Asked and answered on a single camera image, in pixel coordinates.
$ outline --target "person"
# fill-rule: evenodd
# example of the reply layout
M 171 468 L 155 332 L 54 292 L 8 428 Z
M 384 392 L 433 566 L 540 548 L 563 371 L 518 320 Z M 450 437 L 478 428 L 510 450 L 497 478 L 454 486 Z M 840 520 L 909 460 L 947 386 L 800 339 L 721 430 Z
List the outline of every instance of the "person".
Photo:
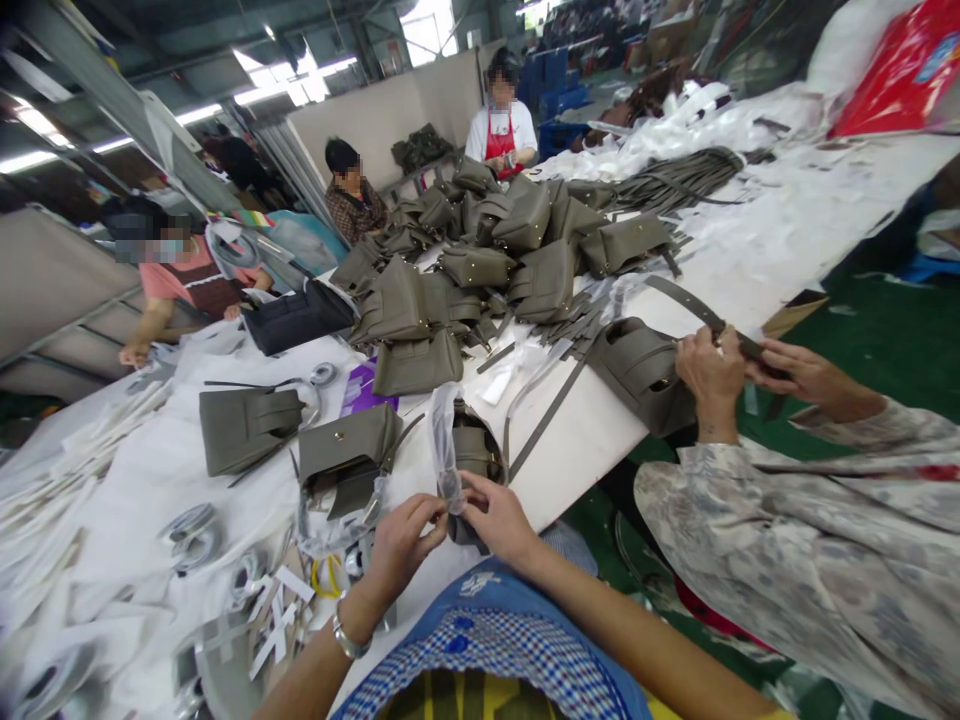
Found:
M 101 217 L 117 241 L 118 260 L 125 259 L 123 253 L 131 253 L 129 246 L 122 248 L 121 243 L 137 243 L 136 259 L 147 298 L 136 330 L 120 350 L 123 365 L 142 367 L 154 341 L 176 342 L 184 332 L 195 329 L 167 327 L 177 299 L 190 303 L 211 320 L 235 320 L 240 317 L 238 285 L 264 291 L 273 287 L 273 278 L 262 267 L 238 268 L 235 281 L 225 278 L 210 256 L 204 236 L 192 234 L 188 223 L 170 217 L 144 197 L 113 198 L 101 209 Z
M 363 174 L 360 153 L 346 140 L 327 140 L 324 151 L 333 182 L 327 188 L 327 208 L 350 247 L 364 234 L 379 235 L 388 221 L 387 206 Z
M 253 148 L 247 144 L 243 138 L 236 137 L 230 128 L 223 123 L 217 123 L 217 138 L 220 141 L 219 147 L 215 143 L 204 145 L 204 150 L 220 163 L 227 176 L 237 186 L 238 190 L 246 190 L 253 187 L 254 193 L 259 200 L 272 207 L 274 210 L 281 210 L 286 207 L 286 201 L 283 193 L 280 192 L 280 184 L 264 169 L 260 163 L 260 158 Z
M 493 552 L 441 593 L 334 718 L 788 717 L 660 618 L 537 537 L 509 488 L 472 473 L 462 517 Z M 434 526 L 424 534 L 433 521 Z M 380 618 L 447 537 L 440 498 L 419 494 L 378 524 L 363 579 L 300 653 L 256 720 L 325 717 Z M 644 689 L 657 700 L 648 702 Z
M 698 441 L 633 483 L 659 552 L 783 655 L 905 712 L 960 717 L 960 431 L 810 350 L 761 344 L 765 366 L 731 328 L 719 351 L 708 328 L 679 344 Z M 814 406 L 794 427 L 862 454 L 804 463 L 741 438 L 745 377 Z
M 505 47 L 497 50 L 487 69 L 489 103 L 470 123 L 464 150 L 468 157 L 496 170 L 500 180 L 518 174 L 537 154 L 533 118 L 516 99 L 519 79 L 520 63 L 514 54 Z

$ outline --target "window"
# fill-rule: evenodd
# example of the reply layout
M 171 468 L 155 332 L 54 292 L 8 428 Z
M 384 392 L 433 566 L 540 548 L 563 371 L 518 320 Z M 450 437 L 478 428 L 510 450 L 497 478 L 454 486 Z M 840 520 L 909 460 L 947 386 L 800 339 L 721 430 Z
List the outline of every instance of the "window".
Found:
M 407 39 L 410 62 L 420 67 L 437 59 L 436 53 L 456 55 L 460 50 L 453 32 L 453 8 L 450 0 L 420 0 L 400 18 Z

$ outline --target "plaid fabric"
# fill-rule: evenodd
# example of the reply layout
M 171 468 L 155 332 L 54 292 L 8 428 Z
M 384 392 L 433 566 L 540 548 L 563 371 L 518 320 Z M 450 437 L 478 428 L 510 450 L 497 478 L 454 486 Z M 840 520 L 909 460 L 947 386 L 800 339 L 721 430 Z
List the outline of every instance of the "plaid fabric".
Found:
M 333 182 L 327 188 L 327 208 L 343 239 L 353 247 L 363 239 L 364 233 L 379 230 L 387 224 L 387 206 L 366 178 L 363 179 L 361 202 L 345 193 Z
M 426 639 L 397 647 L 334 717 L 373 718 L 423 671 L 439 668 L 523 678 L 569 718 L 630 717 L 602 662 L 576 637 L 536 615 L 475 607 L 449 610 Z

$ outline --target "bracelet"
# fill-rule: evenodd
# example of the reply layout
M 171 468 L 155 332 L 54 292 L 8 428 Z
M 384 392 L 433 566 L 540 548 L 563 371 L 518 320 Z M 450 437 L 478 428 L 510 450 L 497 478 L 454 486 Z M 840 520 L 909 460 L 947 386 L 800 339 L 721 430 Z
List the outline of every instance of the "bracelet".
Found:
M 357 645 L 355 642 L 353 642 L 353 640 L 347 637 L 347 634 L 343 632 L 343 623 L 340 622 L 341 602 L 342 598 L 337 600 L 337 606 L 333 611 L 333 637 L 337 643 L 339 643 L 344 655 L 351 660 L 359 660 L 367 654 L 367 650 L 370 649 L 370 643 L 372 643 L 373 640 L 371 639 L 366 645 Z

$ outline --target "green floor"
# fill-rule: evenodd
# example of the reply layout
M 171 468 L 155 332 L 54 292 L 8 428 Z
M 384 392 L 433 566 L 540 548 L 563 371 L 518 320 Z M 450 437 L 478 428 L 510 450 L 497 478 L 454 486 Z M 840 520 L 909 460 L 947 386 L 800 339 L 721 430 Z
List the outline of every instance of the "green floor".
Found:
M 930 288 L 918 289 L 885 282 L 881 278 L 857 279 L 870 271 L 896 271 L 912 255 L 916 217 L 902 217 L 879 238 L 862 243 L 824 282 L 830 301 L 783 338 L 824 355 L 858 381 L 907 405 L 924 407 L 960 422 L 960 278 L 938 277 Z M 831 312 L 841 308 L 843 314 Z M 761 396 L 761 406 L 768 398 Z M 740 431 L 763 445 L 798 459 L 825 458 L 848 451 L 810 438 L 791 428 L 785 417 L 801 404 L 791 399 L 781 419 L 765 424 L 746 414 L 742 401 Z M 671 460 L 661 441 L 647 438 L 630 454 L 640 464 Z M 607 495 L 593 488 L 564 519 L 586 538 L 600 566 L 601 577 L 627 594 L 644 590 L 621 560 L 615 539 L 615 509 Z M 662 567 L 645 552 L 643 541 L 628 523 L 621 523 L 622 544 L 635 570 L 649 587 L 666 577 Z M 659 610 L 663 611 L 662 600 Z M 666 610 L 664 617 L 694 642 L 711 652 L 738 675 L 760 688 L 775 680 L 789 663 L 756 662 L 733 647 L 717 643 L 700 623 Z M 840 704 L 831 683 L 821 683 L 801 704 L 804 720 L 831 720 Z M 876 707 L 874 720 L 905 716 Z

